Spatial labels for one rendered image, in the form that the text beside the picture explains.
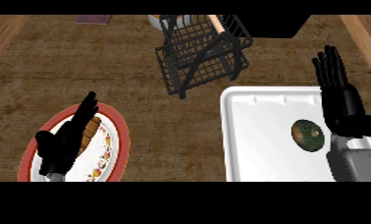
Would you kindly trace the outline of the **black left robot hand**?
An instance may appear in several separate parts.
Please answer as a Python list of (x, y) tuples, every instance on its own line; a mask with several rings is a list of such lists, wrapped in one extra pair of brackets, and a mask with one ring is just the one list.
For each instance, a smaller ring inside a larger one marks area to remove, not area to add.
[(38, 157), (43, 159), (40, 174), (57, 173), (63, 176), (72, 168), (78, 157), (82, 132), (99, 111), (96, 92), (90, 91), (74, 113), (56, 133), (38, 131), (35, 140), (38, 144)]

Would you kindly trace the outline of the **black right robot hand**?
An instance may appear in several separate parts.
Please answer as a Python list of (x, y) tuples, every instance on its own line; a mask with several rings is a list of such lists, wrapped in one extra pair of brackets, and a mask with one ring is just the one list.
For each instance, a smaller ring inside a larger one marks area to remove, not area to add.
[(347, 81), (336, 47), (327, 45), (312, 62), (321, 87), (324, 122), (330, 131), (341, 137), (371, 137), (371, 115), (365, 114), (358, 89)]

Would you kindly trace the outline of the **dark green squash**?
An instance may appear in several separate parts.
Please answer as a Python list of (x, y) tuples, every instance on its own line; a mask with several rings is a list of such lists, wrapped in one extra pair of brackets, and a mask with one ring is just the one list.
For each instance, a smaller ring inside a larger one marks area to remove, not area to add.
[(316, 152), (325, 145), (325, 135), (321, 127), (309, 120), (300, 119), (291, 127), (294, 143), (308, 152)]

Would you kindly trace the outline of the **white plastic tray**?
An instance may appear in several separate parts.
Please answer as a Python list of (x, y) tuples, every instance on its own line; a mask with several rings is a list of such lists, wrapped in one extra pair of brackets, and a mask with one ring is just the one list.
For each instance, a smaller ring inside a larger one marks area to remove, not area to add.
[(299, 120), (322, 130), (321, 89), (315, 86), (231, 86), (221, 94), (225, 171), (230, 182), (330, 182), (325, 154), (291, 138)]

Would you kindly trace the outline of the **brown croissant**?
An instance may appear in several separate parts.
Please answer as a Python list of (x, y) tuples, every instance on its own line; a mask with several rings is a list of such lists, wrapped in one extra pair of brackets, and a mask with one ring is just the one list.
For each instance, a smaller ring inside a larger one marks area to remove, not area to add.
[(97, 133), (100, 123), (101, 123), (101, 119), (99, 117), (93, 117), (87, 124), (85, 130), (82, 132), (82, 139), (81, 139), (81, 146), (79, 146), (78, 153), (84, 152), (90, 144), (90, 141), (93, 140), (93, 137)]

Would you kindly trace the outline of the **red rimmed floral plate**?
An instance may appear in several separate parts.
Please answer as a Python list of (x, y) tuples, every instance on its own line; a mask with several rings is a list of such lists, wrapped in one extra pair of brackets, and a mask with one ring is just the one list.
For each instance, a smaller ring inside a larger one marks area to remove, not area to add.
[[(44, 123), (40, 131), (57, 132), (62, 124), (71, 120), (78, 104), (65, 108)], [(99, 127), (93, 127), (94, 136), (76, 157), (74, 166), (65, 175), (65, 182), (118, 182), (125, 172), (131, 150), (129, 129), (118, 110), (99, 103)], [(18, 170), (19, 182), (46, 182), (40, 175), (43, 160), (38, 156), (38, 146), (32, 138), (23, 153)]]

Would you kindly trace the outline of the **large black appliance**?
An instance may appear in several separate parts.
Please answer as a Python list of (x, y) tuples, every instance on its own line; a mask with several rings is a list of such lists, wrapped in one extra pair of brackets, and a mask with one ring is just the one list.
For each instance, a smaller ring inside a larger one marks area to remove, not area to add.
[(309, 15), (238, 15), (252, 37), (291, 38), (296, 36)]

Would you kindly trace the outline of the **purple cloth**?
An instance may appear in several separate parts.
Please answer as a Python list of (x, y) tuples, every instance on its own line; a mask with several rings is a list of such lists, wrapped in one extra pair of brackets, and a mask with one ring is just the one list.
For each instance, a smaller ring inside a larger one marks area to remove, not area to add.
[(110, 15), (78, 15), (75, 22), (87, 25), (106, 25), (110, 19)]

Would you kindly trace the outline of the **white container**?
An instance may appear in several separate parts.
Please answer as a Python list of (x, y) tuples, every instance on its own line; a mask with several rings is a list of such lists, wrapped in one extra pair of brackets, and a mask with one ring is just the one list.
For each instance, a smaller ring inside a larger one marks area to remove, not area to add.
[(159, 15), (147, 16), (152, 26), (162, 31), (184, 29), (191, 24), (191, 18), (191, 15), (169, 16), (168, 18), (160, 18)]

